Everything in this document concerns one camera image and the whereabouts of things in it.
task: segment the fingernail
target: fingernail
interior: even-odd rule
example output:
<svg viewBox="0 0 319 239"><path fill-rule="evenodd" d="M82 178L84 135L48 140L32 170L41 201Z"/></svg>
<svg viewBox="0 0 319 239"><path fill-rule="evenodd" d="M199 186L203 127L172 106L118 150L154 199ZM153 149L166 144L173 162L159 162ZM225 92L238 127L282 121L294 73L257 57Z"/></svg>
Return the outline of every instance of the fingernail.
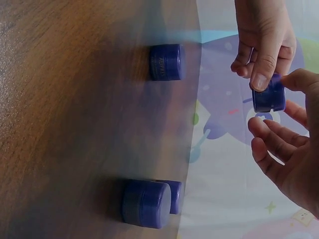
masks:
<svg viewBox="0 0 319 239"><path fill-rule="evenodd" d="M252 86L256 91L264 91L267 88L267 77L262 74L256 74L252 80Z"/></svg>

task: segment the blue jar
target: blue jar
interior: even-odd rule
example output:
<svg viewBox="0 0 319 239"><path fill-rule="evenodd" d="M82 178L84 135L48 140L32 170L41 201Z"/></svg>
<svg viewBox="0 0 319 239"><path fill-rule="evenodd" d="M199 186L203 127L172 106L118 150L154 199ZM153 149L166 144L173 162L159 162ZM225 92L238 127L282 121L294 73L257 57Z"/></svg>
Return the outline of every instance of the blue jar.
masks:
<svg viewBox="0 0 319 239"><path fill-rule="evenodd" d="M131 225L161 229L169 222L170 205L167 183L130 180L123 193L122 218Z"/></svg>
<svg viewBox="0 0 319 239"><path fill-rule="evenodd" d="M170 214L180 214L184 202L184 184L178 181L157 180L158 182L167 183L171 190Z"/></svg>
<svg viewBox="0 0 319 239"><path fill-rule="evenodd" d="M280 75L274 74L266 90L263 92L252 91L254 111L256 113L285 110L285 87L280 82L280 78Z"/></svg>
<svg viewBox="0 0 319 239"><path fill-rule="evenodd" d="M186 75L185 49L181 44L150 48L150 75L155 81L182 80Z"/></svg>

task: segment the finger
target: finger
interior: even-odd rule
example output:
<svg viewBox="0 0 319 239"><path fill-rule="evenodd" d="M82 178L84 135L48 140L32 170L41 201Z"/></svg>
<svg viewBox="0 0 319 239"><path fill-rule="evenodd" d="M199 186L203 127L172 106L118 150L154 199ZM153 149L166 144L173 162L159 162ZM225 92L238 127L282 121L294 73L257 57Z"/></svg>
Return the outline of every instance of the finger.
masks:
<svg viewBox="0 0 319 239"><path fill-rule="evenodd" d="M296 132L291 131L290 129L281 126L279 123L272 120L264 120L268 128L282 138L286 143L291 144L295 147L300 147L305 145L309 138L306 136L301 136Z"/></svg>
<svg viewBox="0 0 319 239"><path fill-rule="evenodd" d="M297 40L291 29L280 47L275 72L284 76L288 74L296 54Z"/></svg>
<svg viewBox="0 0 319 239"><path fill-rule="evenodd" d="M284 166L270 156L266 145L261 138L254 138L251 141L251 148L253 151L253 158L260 169L279 187L282 184L280 182L280 175Z"/></svg>
<svg viewBox="0 0 319 239"><path fill-rule="evenodd" d="M286 102L285 113L289 117L300 123L303 127L308 129L307 112L304 108L288 100Z"/></svg>
<svg viewBox="0 0 319 239"><path fill-rule="evenodd" d="M282 76L288 74L290 67L291 67L291 63L292 63L292 60L278 58L275 72L282 75Z"/></svg>
<svg viewBox="0 0 319 239"><path fill-rule="evenodd" d="M265 33L260 41L258 56L251 77L251 87L258 91L264 91L274 74L282 36L275 31Z"/></svg>
<svg viewBox="0 0 319 239"><path fill-rule="evenodd" d="M239 67L237 70L237 75L243 77L245 79L249 79L251 77L251 72L253 70L254 63L250 62L246 66Z"/></svg>
<svg viewBox="0 0 319 239"><path fill-rule="evenodd" d="M237 72L239 67L245 66L248 63L251 51L252 47L244 44L242 41L239 41L238 54L235 61L230 66L233 72Z"/></svg>
<svg viewBox="0 0 319 239"><path fill-rule="evenodd" d="M272 132L258 117L249 120L248 129L254 137L261 138L268 150L283 163L288 162L296 150L296 147L286 143L282 138Z"/></svg>
<svg viewBox="0 0 319 239"><path fill-rule="evenodd" d="M292 91L319 92L319 77L317 74L305 69L297 69L289 75L283 76L281 81L285 87Z"/></svg>

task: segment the wood grain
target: wood grain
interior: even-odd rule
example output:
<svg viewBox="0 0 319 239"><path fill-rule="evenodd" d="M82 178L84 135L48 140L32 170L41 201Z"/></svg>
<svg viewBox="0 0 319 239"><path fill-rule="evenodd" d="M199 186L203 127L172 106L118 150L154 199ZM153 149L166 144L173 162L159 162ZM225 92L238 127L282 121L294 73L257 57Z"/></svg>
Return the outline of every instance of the wood grain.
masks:
<svg viewBox="0 0 319 239"><path fill-rule="evenodd" d="M119 207L128 178L186 179L194 39L196 0L0 0L0 238L176 238L179 216ZM150 81L148 46L173 42L187 79Z"/></svg>

